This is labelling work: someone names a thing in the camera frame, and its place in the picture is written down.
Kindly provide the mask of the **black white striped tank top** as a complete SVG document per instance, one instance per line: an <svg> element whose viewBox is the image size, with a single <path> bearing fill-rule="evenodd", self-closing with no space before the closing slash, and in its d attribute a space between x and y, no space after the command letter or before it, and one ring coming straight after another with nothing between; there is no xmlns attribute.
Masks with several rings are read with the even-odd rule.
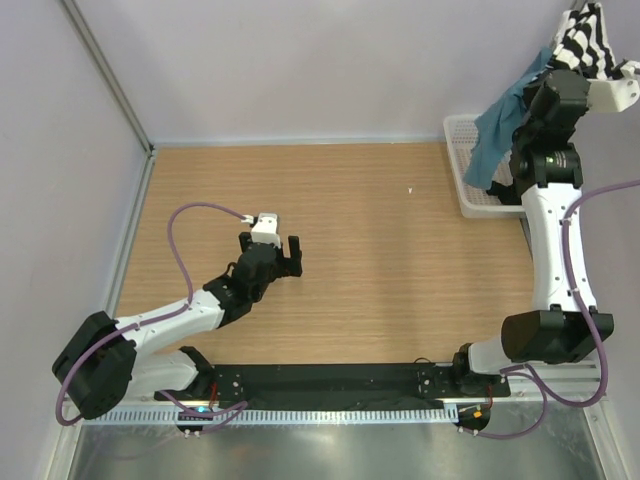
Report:
<svg viewBox="0 0 640 480"><path fill-rule="evenodd" d="M571 70L595 80L623 77L622 63L616 61L609 43L600 2L587 1L581 9L564 12L551 51L549 70Z"/></svg>

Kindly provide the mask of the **teal tank top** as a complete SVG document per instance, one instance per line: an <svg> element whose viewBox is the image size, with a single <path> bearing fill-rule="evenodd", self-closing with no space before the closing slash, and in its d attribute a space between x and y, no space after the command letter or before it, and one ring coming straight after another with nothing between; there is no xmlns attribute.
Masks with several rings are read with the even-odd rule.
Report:
<svg viewBox="0 0 640 480"><path fill-rule="evenodd" d="M551 56L551 49L543 47L520 78L475 119L477 141L463 177L467 185L483 190L491 187L494 174L511 148L512 135L527 111L524 88L546 69Z"/></svg>

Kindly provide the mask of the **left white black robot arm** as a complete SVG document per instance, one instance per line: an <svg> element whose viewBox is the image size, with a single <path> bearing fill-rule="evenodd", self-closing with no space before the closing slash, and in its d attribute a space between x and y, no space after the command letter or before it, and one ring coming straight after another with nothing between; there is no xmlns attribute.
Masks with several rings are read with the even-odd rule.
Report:
<svg viewBox="0 0 640 480"><path fill-rule="evenodd" d="M52 366L80 418L98 418L124 399L160 400L169 393L202 400L212 392L214 369L196 348L165 355L160 349L240 319L271 283L302 274L298 237L289 237L286 247L248 232L239 241L238 260L187 298L134 316L113 319L99 311L85 319Z"/></svg>

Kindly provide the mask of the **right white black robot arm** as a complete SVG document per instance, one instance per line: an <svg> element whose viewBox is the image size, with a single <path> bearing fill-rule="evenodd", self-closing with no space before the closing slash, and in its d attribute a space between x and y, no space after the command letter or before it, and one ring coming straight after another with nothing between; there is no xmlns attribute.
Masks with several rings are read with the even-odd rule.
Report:
<svg viewBox="0 0 640 480"><path fill-rule="evenodd" d="M492 192L517 200L529 226L534 290L529 311L505 318L498 336L465 344L453 358L452 387L472 396L504 368L578 363L614 330L586 274L580 216L581 159L570 138L588 109L590 83L571 70L545 73L524 89L525 114L512 134L513 182Z"/></svg>

